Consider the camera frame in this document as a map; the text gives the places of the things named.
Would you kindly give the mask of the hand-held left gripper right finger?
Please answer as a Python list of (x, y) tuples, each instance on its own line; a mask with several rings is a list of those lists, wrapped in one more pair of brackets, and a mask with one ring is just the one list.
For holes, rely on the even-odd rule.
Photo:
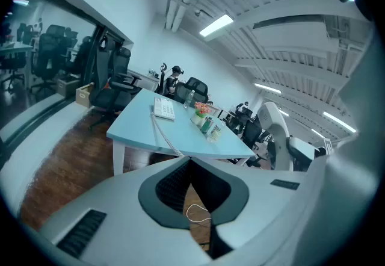
[(242, 247), (272, 223), (306, 175), (198, 158), (190, 159), (189, 174), (211, 215), (208, 254), (212, 259)]

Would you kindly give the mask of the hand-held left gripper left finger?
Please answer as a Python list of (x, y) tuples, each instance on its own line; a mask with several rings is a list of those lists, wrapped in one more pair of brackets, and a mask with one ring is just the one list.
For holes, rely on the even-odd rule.
[(205, 265), (211, 259), (186, 229), (163, 227), (142, 209), (142, 183), (185, 158), (108, 178), (51, 215), (40, 233), (57, 246), (89, 210), (106, 216), (79, 261), (91, 265)]

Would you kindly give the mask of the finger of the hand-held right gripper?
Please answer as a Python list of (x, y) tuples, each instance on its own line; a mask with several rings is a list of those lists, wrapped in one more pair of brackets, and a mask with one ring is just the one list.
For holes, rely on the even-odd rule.
[(293, 159), (294, 170), (306, 172), (319, 150), (296, 137), (288, 137), (288, 152)]

